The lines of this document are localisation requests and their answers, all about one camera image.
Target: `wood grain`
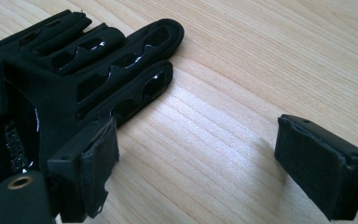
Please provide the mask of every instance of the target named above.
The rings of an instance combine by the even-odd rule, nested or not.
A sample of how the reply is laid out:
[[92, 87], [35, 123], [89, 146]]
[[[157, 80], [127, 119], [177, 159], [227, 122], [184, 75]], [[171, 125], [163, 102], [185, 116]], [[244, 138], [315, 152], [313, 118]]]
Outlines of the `wood grain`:
[[125, 35], [186, 29], [170, 88], [118, 130], [86, 223], [329, 223], [273, 158], [277, 117], [358, 146], [358, 0], [0, 1], [0, 39], [67, 8]]

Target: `wooden tabletop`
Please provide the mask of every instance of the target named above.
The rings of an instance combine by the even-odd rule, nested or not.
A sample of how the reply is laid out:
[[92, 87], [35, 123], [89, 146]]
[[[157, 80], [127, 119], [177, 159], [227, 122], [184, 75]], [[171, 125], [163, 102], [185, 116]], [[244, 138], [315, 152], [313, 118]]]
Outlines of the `wooden tabletop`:
[[0, 39], [67, 8], [125, 35], [186, 30], [171, 86], [118, 130], [86, 223], [329, 223], [273, 157], [277, 117], [358, 146], [358, 0], [0, 1]]

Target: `black fabric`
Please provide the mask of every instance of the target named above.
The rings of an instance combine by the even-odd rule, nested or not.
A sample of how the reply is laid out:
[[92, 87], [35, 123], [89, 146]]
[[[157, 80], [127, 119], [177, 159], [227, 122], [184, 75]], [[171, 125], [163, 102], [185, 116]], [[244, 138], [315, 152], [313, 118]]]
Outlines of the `black fabric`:
[[84, 33], [90, 24], [66, 10], [0, 41], [0, 117], [18, 130], [21, 169], [47, 174], [48, 158], [85, 126], [112, 109], [120, 126], [172, 80], [166, 59], [184, 37], [177, 21], [128, 37], [104, 23]]

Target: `wooden table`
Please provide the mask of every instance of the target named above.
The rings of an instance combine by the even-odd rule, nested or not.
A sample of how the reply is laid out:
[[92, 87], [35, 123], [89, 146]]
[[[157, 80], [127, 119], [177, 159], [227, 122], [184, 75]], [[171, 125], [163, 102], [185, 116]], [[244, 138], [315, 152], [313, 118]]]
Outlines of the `wooden table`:
[[169, 89], [118, 130], [86, 223], [329, 223], [274, 160], [277, 117], [358, 146], [358, 0], [164, 2], [0, 1], [0, 39], [67, 8], [125, 35], [161, 18], [186, 29]]

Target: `black glove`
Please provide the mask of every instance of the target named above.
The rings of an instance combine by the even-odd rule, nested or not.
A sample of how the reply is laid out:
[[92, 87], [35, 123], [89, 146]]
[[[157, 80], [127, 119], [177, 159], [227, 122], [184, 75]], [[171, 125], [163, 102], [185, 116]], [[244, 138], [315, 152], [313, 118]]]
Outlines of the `black glove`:
[[[83, 33], [90, 24], [84, 13], [66, 10], [0, 41], [0, 182], [29, 170], [51, 176], [48, 160], [74, 136], [110, 116], [120, 126], [170, 84], [165, 59], [184, 37], [178, 22], [156, 21], [127, 38], [104, 23]], [[111, 169], [116, 161], [104, 162]], [[84, 203], [90, 216], [99, 212], [101, 202]]]

